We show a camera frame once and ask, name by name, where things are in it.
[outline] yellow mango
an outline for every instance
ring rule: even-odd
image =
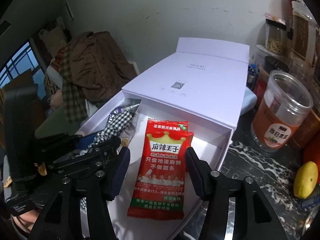
[[[303,164],[296,174],[293,193],[296,197],[305,199],[310,196],[318,180],[318,166],[314,162]]]

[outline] box flap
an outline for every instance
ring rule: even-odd
[[[123,90],[235,129],[244,97],[249,46],[180,38],[177,51],[126,84]]]

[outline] black marble countertop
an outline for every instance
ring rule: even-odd
[[[289,145],[272,154],[262,151],[250,133],[253,118],[253,111],[240,117],[221,172],[234,179],[243,179],[249,175],[253,177],[275,210],[288,240],[297,240],[308,216],[307,212],[299,208],[300,200],[292,192],[295,173],[302,164],[302,154],[292,150]],[[207,205],[202,203],[177,239],[199,238]],[[232,239],[234,207],[231,201],[225,240]]]

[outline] screw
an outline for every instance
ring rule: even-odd
[[[97,177],[102,177],[104,175],[104,171],[97,171],[96,176]]]
[[[70,182],[70,178],[68,178],[68,177],[64,177],[63,179],[62,179],[62,183],[63,184],[67,184],[67,183],[69,183]]]
[[[218,177],[220,175],[220,172],[219,171],[211,171],[210,175],[213,177]]]
[[[254,182],[253,178],[251,177],[246,177],[245,181],[248,182],[249,184],[252,184]]]

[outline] cardboard box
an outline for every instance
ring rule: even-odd
[[[183,220],[156,221],[126,216],[140,166],[148,118],[189,121],[188,129],[194,132],[191,146],[200,159],[219,170],[239,119],[248,58],[248,45],[180,38],[174,54],[125,85],[80,128],[79,132],[85,135],[102,130],[109,113],[125,98],[142,99],[137,132],[129,144],[130,166],[120,195],[108,203],[120,240],[173,239],[201,203],[187,174]]]

